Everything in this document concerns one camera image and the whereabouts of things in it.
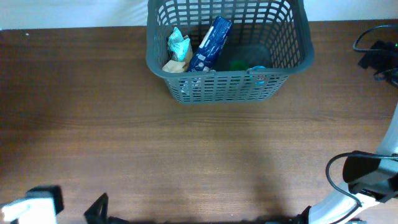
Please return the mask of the grey plastic lattice basket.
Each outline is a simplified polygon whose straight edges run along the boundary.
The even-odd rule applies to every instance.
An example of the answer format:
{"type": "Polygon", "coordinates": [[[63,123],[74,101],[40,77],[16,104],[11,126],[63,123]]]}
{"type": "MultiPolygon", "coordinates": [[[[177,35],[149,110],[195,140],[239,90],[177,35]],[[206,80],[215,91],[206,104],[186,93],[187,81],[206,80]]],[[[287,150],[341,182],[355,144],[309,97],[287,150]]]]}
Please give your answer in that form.
{"type": "Polygon", "coordinates": [[[263,101],[314,59],[303,0],[149,1],[147,10],[147,66],[184,104],[263,101]],[[197,50],[217,16],[232,27],[215,66],[209,72],[163,71],[172,57],[167,41],[174,27],[189,36],[197,50]],[[230,71],[234,60],[250,68],[265,66],[265,84],[256,85],[249,69],[230,71]]]}

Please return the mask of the blue lidded round tin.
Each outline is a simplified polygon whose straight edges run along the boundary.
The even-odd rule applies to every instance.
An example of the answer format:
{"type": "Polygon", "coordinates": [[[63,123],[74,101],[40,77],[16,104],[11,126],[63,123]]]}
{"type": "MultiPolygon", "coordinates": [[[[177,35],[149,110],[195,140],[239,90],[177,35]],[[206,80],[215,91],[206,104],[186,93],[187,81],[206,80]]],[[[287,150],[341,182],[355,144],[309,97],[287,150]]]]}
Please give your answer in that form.
{"type": "Polygon", "coordinates": [[[254,83],[255,83],[256,85],[263,85],[263,84],[265,84],[265,76],[264,76],[264,74],[261,73],[261,71],[262,71],[263,69],[265,69],[265,68],[266,68],[265,66],[257,65],[257,66],[254,66],[254,67],[252,67],[252,68],[250,68],[250,69],[248,70],[248,72],[249,72],[249,77],[252,78],[252,79],[254,80],[254,83]]]}

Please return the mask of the green capped jar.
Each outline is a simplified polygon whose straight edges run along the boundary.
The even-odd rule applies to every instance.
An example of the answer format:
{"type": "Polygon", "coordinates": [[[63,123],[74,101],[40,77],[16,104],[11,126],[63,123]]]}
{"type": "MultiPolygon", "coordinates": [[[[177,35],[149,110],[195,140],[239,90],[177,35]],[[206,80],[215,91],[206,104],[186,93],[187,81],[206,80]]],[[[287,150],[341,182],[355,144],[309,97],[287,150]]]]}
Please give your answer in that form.
{"type": "Polygon", "coordinates": [[[242,60],[234,60],[229,66],[230,71],[246,71],[249,68],[249,64],[242,60]]]}

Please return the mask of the brown cream snack bag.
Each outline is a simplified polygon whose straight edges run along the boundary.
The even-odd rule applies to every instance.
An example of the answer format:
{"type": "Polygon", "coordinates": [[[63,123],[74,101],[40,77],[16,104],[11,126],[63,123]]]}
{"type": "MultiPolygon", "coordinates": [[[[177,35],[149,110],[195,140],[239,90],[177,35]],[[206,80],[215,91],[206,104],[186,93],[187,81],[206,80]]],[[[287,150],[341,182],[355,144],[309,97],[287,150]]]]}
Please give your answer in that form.
{"type": "Polygon", "coordinates": [[[184,36],[183,41],[174,44],[174,47],[176,47],[177,51],[173,53],[172,59],[163,66],[162,70],[169,73],[186,72],[193,57],[193,50],[190,43],[190,38],[187,35],[184,36]],[[178,59],[181,59],[179,53],[185,54],[182,61],[178,61],[178,59]]]}

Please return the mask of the colourful Kleenex tissue pack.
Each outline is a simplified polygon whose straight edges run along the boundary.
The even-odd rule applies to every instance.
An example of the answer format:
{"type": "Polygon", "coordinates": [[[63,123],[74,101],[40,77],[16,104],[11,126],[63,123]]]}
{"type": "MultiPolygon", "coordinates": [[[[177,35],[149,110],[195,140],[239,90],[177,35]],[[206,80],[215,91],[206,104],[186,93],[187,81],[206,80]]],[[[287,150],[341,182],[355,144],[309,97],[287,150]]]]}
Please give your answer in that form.
{"type": "Polygon", "coordinates": [[[227,41],[232,22],[217,16],[193,54],[188,72],[209,72],[216,64],[227,41]]]}

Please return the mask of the mint green wipes packet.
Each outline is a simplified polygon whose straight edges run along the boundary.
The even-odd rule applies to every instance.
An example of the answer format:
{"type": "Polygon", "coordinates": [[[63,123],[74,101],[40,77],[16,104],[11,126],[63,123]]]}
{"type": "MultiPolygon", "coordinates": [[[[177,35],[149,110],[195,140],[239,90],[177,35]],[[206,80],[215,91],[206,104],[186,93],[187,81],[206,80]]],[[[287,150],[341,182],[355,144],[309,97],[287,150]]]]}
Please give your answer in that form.
{"type": "Polygon", "coordinates": [[[174,27],[173,32],[169,36],[167,48],[172,54],[172,60],[174,61],[189,63],[193,56],[189,36],[183,36],[177,27],[174,27]]]}

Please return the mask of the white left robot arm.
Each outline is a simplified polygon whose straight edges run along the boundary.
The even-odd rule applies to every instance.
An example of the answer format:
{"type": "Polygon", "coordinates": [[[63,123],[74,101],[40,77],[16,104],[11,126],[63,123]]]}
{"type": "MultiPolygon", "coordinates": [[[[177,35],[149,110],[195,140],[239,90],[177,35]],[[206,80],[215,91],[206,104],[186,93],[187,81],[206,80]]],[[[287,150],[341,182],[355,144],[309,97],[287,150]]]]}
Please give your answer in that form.
{"type": "MultiPolygon", "coordinates": [[[[63,211],[63,195],[59,185],[40,185],[28,190],[24,197],[1,205],[1,223],[57,224],[63,211]]],[[[88,224],[108,223],[108,196],[101,195],[83,214],[88,224]]]]}

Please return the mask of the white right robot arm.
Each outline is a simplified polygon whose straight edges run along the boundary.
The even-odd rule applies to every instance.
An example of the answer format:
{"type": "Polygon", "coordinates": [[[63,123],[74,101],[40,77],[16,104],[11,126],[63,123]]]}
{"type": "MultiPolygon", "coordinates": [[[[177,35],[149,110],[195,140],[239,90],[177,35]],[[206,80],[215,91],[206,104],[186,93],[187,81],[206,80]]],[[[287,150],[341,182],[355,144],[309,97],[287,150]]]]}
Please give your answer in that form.
{"type": "Polygon", "coordinates": [[[307,207],[294,223],[349,223],[363,210],[397,198],[397,112],[375,154],[361,151],[339,154],[328,162],[326,179],[332,193],[320,203],[307,207]],[[333,162],[344,157],[343,181],[330,177],[333,162]]]}

